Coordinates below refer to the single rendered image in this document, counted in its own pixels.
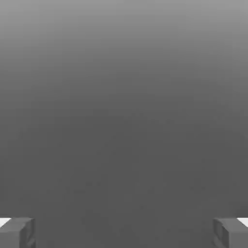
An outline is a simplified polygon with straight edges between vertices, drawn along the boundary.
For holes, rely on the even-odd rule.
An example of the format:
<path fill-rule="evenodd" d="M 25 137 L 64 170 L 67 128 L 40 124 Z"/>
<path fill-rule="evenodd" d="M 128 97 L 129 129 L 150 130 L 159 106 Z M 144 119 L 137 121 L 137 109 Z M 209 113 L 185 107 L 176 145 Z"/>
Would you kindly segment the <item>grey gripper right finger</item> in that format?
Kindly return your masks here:
<path fill-rule="evenodd" d="M 248 248 L 248 217 L 214 218 L 214 248 Z"/>

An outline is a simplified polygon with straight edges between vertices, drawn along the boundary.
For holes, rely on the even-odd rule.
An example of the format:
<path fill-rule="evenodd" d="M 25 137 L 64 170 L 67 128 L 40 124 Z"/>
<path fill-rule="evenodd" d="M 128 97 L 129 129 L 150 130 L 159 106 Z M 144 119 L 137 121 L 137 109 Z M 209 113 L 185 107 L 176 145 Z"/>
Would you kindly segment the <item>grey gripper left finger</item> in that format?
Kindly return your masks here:
<path fill-rule="evenodd" d="M 36 248 L 35 219 L 1 217 L 0 248 Z"/>

